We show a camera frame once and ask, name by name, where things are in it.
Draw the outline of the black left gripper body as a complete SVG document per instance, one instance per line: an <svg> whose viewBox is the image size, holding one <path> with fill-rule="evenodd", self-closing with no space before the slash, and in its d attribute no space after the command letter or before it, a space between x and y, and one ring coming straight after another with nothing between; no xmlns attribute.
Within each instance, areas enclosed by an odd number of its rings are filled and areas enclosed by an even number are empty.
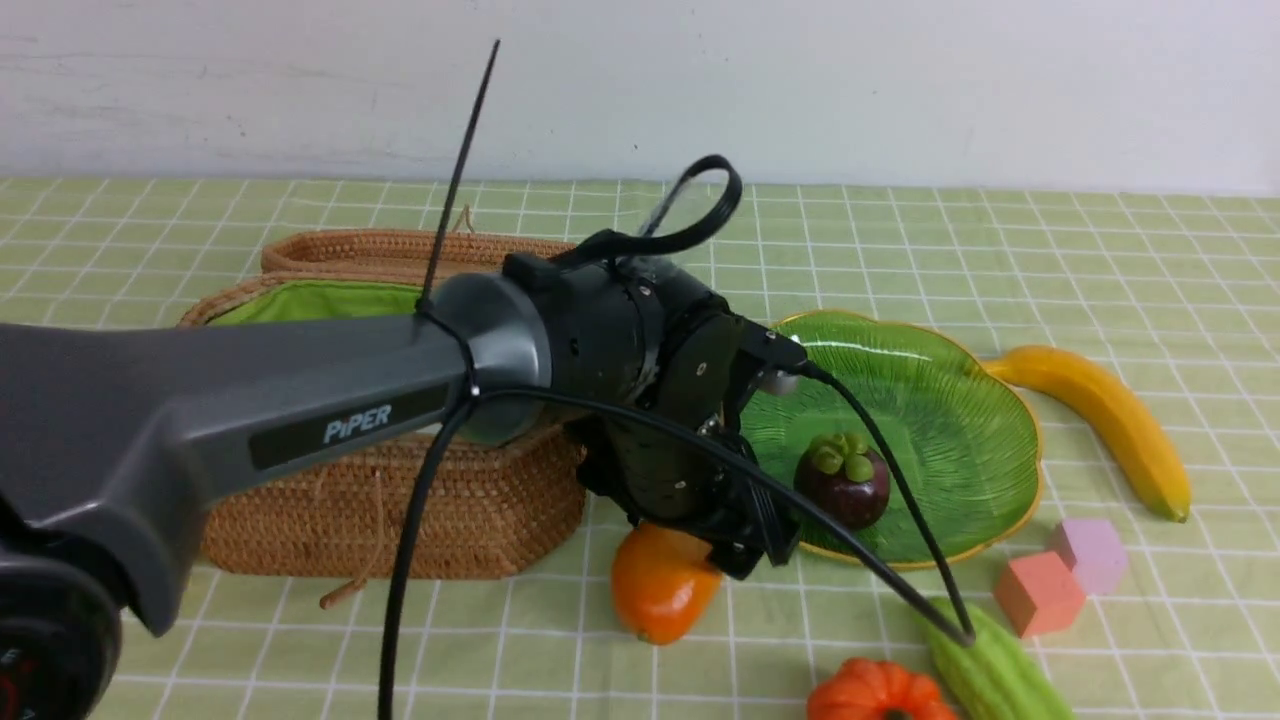
<svg viewBox="0 0 1280 720"><path fill-rule="evenodd" d="M753 464L756 455L741 430L753 396L740 398L732 382L745 322L708 310L678 323L662 341L655 379L635 406ZM586 451L577 470L585 488L613 500L631 523L705 541L710 564L723 574L742 580L763 559L781 566L796 550L800 524L783 501L701 448L602 415L575 420L572 437Z"/></svg>

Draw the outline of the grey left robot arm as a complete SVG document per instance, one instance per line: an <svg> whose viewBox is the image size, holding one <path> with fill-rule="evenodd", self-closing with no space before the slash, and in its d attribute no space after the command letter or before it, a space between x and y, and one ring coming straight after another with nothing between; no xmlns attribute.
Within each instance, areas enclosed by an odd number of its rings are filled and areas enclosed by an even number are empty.
<svg viewBox="0 0 1280 720"><path fill-rule="evenodd" d="M742 579L797 523L745 443L698 432L803 363L659 258L511 254L411 314L164 331L3 327L3 716L84 719L120 611L175 619L212 506L435 423L504 445L566 407L588 483Z"/></svg>

